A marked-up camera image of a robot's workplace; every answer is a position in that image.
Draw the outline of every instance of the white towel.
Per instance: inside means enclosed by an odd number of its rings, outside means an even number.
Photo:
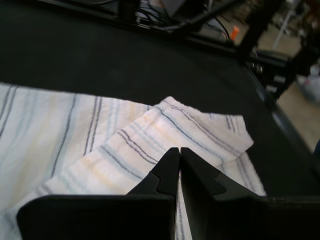
[[[171,147],[188,147],[265,194],[245,152],[253,141],[241,116],[202,113],[172,97],[150,107],[6,85],[0,93],[0,240],[20,239],[16,214],[28,201],[49,194],[124,195]],[[176,239],[192,239],[180,183],[176,216]]]

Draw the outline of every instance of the orange object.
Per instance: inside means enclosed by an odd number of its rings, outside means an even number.
[[[236,39],[239,32],[240,32],[240,28],[238,28],[237,26],[233,26],[233,31],[230,36],[232,41],[234,41]]]

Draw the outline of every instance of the gray stripe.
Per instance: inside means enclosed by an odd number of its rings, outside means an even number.
[[[235,155],[235,156],[238,156],[240,154],[240,152],[236,149],[234,149],[232,146],[230,146],[229,144],[227,144],[226,142],[224,142],[223,140],[221,140],[220,138],[218,138],[216,135],[214,135],[212,132],[210,132],[207,128],[205,128],[203,125],[201,125],[193,116],[191,116],[188,112],[186,112],[185,110],[179,108],[179,107],[176,107],[174,105],[171,105],[170,103],[166,102],[166,101],[163,101],[167,104],[170,105],[170,107],[174,110],[177,110],[177,111],[180,111],[190,122],[192,122],[194,125],[196,125],[196,127],[201,131],[203,132],[211,141],[213,141],[214,143],[216,143],[217,145],[219,145],[221,148],[223,148],[224,150],[230,152],[231,154]],[[203,129],[200,128],[200,126],[206,130],[211,136],[213,136],[215,139],[217,139],[218,141],[220,141],[221,143],[217,142],[216,140],[214,140],[212,137],[210,137]]]
[[[238,171],[239,171],[239,173],[240,173],[240,177],[241,177],[241,179],[242,179],[242,181],[243,181],[244,186],[249,189],[249,186],[248,186],[247,181],[246,181],[246,175],[244,175],[244,173],[243,173],[244,164],[243,164],[243,162],[242,162],[241,155],[240,155],[239,158],[238,158],[238,162],[236,163],[236,166],[237,166],[237,169],[238,169]]]
[[[143,139],[143,141],[148,144],[153,150],[155,150],[157,153],[164,155],[165,151],[161,151],[160,149],[158,149],[157,147],[155,147],[150,140],[148,140],[144,135],[143,132],[138,132],[138,130],[134,127],[133,124],[129,124],[129,128],[131,128],[140,138]]]
[[[75,105],[76,105],[76,97],[77,97],[77,94],[74,94],[73,100],[72,100],[72,106],[71,106],[71,109],[70,109],[70,111],[69,111],[68,119],[67,119],[66,126],[65,126],[65,131],[64,131],[63,139],[62,139],[62,142],[61,142],[59,151],[58,151],[58,153],[57,153],[57,155],[56,155],[55,161],[54,161],[54,163],[53,163],[51,178],[52,178],[52,177],[54,176],[54,174],[55,174],[57,162],[58,162],[58,159],[59,159],[59,155],[60,155],[60,153],[61,153],[62,147],[64,146],[65,141],[66,141],[66,138],[67,138],[67,134],[68,134],[68,131],[69,131],[69,128],[70,128],[70,122],[71,122],[72,112],[73,112],[73,110],[74,110],[74,108],[75,108]]]
[[[94,143],[95,143],[95,137],[96,137],[98,122],[99,122],[99,118],[100,118],[101,106],[102,106],[102,97],[100,97],[98,112],[97,112],[97,114],[96,114],[96,120],[95,120],[95,126],[94,126],[93,136],[92,136],[92,140],[91,140],[90,152],[92,152],[92,149],[93,149]]]
[[[87,147],[88,147],[88,144],[89,144],[91,128],[92,128],[92,125],[94,123],[94,118],[95,118],[95,115],[96,115],[97,98],[98,98],[97,96],[94,98],[93,113],[92,113],[91,122],[90,122],[90,125],[89,125],[89,131],[88,131],[88,134],[87,134],[87,137],[86,137],[83,156],[87,154]]]
[[[159,107],[155,106],[155,108],[157,108],[161,114],[168,119],[183,135],[185,135],[188,139],[190,139],[192,142],[194,142],[195,144],[197,144],[199,147],[203,148],[204,150],[208,151],[209,153],[215,155],[217,158],[219,158],[222,163],[224,163],[224,159],[217,155],[215,152],[211,151],[210,149],[208,149],[207,147],[203,146],[202,144],[200,144],[199,142],[195,141],[191,136],[189,136],[188,134],[186,134],[180,127],[178,127],[178,125],[175,123],[175,121],[173,121],[170,117],[168,117],[167,115],[164,114],[163,110],[160,109]]]
[[[4,102],[3,102],[2,109],[1,109],[1,113],[0,113],[0,120],[2,119],[2,116],[3,116],[4,113],[5,113],[5,108],[6,108],[6,106],[7,106],[7,101],[8,101],[8,97],[9,97],[11,88],[12,88],[12,85],[8,88],[8,90],[7,90],[6,94],[5,94]]]
[[[180,196],[179,193],[177,194],[178,196],[178,212],[179,212],[179,218],[180,218],[180,228],[181,228],[181,239],[185,239],[185,230],[184,230],[184,224],[182,222],[182,211],[181,211],[181,204],[180,204]]]
[[[228,116],[227,116],[227,115],[225,115],[225,119],[226,119],[226,123],[228,124],[228,129],[231,130],[230,124],[229,124],[229,120],[228,120]]]
[[[242,179],[242,181],[243,181],[244,186],[248,189],[249,187],[248,187],[248,184],[247,184],[247,180],[246,180],[246,178],[244,177],[243,172],[242,172],[242,169],[241,169],[240,158],[238,158],[238,161],[237,161],[237,163],[236,163],[236,166],[237,166],[237,168],[238,168],[238,171],[239,171],[239,173],[240,173],[240,176],[241,176],[241,179]]]
[[[239,124],[238,124],[238,118],[235,118],[235,123],[236,123],[236,128],[238,129],[238,132],[240,133],[240,128],[239,128]]]
[[[226,174],[226,170],[225,170],[225,166],[224,166],[225,163],[222,163],[220,166],[221,166],[221,172],[223,174]]]
[[[122,169],[124,169],[126,172],[130,173],[131,175],[135,176],[137,179],[142,180],[143,178],[137,174],[135,174],[133,171],[126,168],[115,156],[113,156],[104,146],[101,146],[101,149],[103,149]]]
[[[3,215],[4,220],[6,221],[6,223],[8,224],[8,226],[10,227],[10,232],[12,232],[15,229],[15,223],[11,220],[11,217],[9,215],[9,213],[5,213]]]
[[[42,189],[45,190],[49,195],[53,195],[54,193],[51,191],[51,189],[46,185],[46,184],[43,184],[42,186]]]
[[[0,139],[1,139],[2,135],[3,135],[3,133],[4,133],[6,125],[7,125],[7,121],[8,121],[8,118],[10,116],[10,113],[11,113],[11,110],[12,110],[12,106],[14,104],[17,88],[18,88],[18,86],[16,86],[15,89],[13,90],[13,94],[12,94],[12,97],[11,97],[11,102],[10,102],[9,109],[8,109],[8,113],[7,113],[7,115],[6,115],[5,119],[4,119],[1,131],[0,131]]]
[[[150,159],[158,162],[158,161],[155,160],[152,156],[148,155],[136,142],[132,141],[131,138],[130,138],[130,136],[128,135],[128,133],[127,133],[125,130],[121,129],[120,131],[123,132],[123,133],[126,135],[126,137],[128,138],[128,140],[129,140],[131,143],[133,143],[136,147],[138,147],[148,158],[150,158]]]
[[[148,159],[146,159],[146,158],[138,151],[138,149],[136,149],[134,146],[132,146],[132,145],[127,141],[127,139],[125,138],[125,136],[123,136],[120,132],[117,132],[117,134],[120,135],[120,136],[123,138],[123,140],[125,141],[125,143],[126,143],[131,149],[133,149],[137,154],[139,154],[142,159],[146,160],[148,163],[150,163],[150,164],[152,164],[152,165],[156,165],[154,162],[149,161]]]
[[[175,239],[179,239],[178,223],[175,222]]]
[[[235,130],[234,123],[233,123],[233,121],[232,121],[232,117],[231,117],[231,116],[229,116],[229,118],[230,118],[230,121],[231,121],[231,125],[232,125],[232,128],[233,128],[233,132],[235,133],[235,132],[236,132],[236,130]]]
[[[38,197],[42,197],[42,196],[43,196],[43,194],[42,194],[42,192],[40,191],[40,188],[39,188],[39,187],[36,188],[36,189],[34,190],[34,192],[35,192],[35,194],[36,194]]]
[[[156,141],[156,139],[154,137],[152,137],[151,135],[149,135],[143,128],[141,125],[139,125],[139,123],[137,123],[136,121],[132,122],[132,125],[135,125],[137,128],[139,128],[138,131],[141,131],[147,138],[149,138],[155,145],[157,145],[160,149],[162,149],[164,152],[167,152],[167,149],[165,149],[159,142]]]
[[[242,159],[241,159],[241,156],[239,157],[239,161],[240,161],[242,170],[243,170],[243,172],[244,172],[244,175],[245,175],[246,179],[248,179],[248,181],[249,181],[249,188],[250,188],[253,192],[255,192],[255,191],[256,191],[255,186],[253,185],[253,183],[252,183],[252,181],[251,181],[251,179],[250,179],[250,177],[249,177],[249,174],[248,174],[248,172],[247,172],[247,169],[245,168],[245,165],[244,165],[244,162],[243,162]]]

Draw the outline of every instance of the metal rod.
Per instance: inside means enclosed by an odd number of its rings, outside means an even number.
[[[283,2],[284,0],[264,0],[263,7],[255,14],[255,19],[239,46],[238,57],[240,59],[248,58],[262,33],[268,28],[273,15]]]
[[[301,0],[295,0],[293,2],[288,14],[286,15],[286,17],[285,17],[285,19],[283,21],[283,24],[281,26],[280,32],[279,32],[278,36],[276,37],[276,39],[274,41],[274,44],[273,44],[273,47],[272,47],[273,50],[276,50],[276,48],[277,48],[277,46],[279,44],[280,38],[281,38],[282,34],[284,33],[286,27],[288,26],[288,22],[290,21],[291,16],[295,13],[295,10],[298,7],[300,1]]]

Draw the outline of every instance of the black mat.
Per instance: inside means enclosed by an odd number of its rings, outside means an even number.
[[[0,29],[2,82],[149,105],[173,96],[203,112],[243,115],[267,194],[320,194],[309,154],[292,145],[235,60],[9,0],[0,0]]]

